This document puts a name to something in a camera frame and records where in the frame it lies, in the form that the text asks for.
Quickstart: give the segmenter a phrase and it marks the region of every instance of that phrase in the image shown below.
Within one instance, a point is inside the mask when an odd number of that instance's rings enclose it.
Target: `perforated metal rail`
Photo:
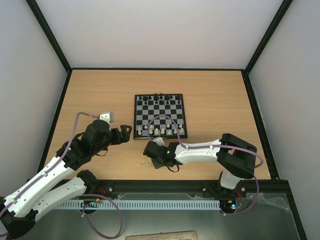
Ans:
[[[220,210],[219,201],[214,200],[118,200],[114,202],[120,210]],[[83,200],[69,200],[56,209],[79,210],[84,206]],[[114,210],[108,201],[92,203],[86,209]]]

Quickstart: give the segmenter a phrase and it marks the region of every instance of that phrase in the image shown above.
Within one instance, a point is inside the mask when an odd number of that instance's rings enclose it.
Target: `white wall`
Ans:
[[[0,196],[36,173],[65,79],[26,1],[1,1]]]
[[[320,1],[293,1],[251,81],[282,179],[310,240],[319,239]]]
[[[282,0],[37,0],[72,67],[245,68]]]

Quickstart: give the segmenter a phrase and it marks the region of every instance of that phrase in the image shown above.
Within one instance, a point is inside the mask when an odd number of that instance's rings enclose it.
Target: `white panel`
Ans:
[[[319,239],[320,1],[293,1],[251,76],[281,178]]]
[[[245,68],[282,0],[37,0],[72,67]]]
[[[1,1],[0,196],[36,173],[65,79],[26,1]]]

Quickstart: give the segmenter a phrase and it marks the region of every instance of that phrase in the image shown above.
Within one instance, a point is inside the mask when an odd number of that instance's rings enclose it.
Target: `gray floor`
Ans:
[[[291,213],[259,202],[247,213],[223,216],[205,210],[123,210],[126,236],[196,231],[199,240],[296,240],[299,239]],[[115,210],[98,210],[90,217],[103,234],[115,235],[119,216]],[[21,240],[100,240],[78,210],[53,210]]]

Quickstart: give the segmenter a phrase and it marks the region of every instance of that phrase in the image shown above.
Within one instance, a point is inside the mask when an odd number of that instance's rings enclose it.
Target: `wooden table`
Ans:
[[[99,115],[112,111],[112,128],[123,124],[133,128],[134,96],[154,93],[183,94],[188,129],[185,143],[209,142],[231,133],[255,145],[263,156],[240,71],[73,70],[46,162],[70,138],[78,112]],[[76,132],[83,132],[92,121],[81,116]],[[147,140],[133,140],[131,133],[128,143],[110,146],[106,156],[94,156],[79,171],[88,169],[105,180],[216,180],[224,169],[217,162],[189,163],[177,173],[166,167],[155,169],[143,156],[146,144]],[[257,168],[255,175],[270,179],[267,165]]]

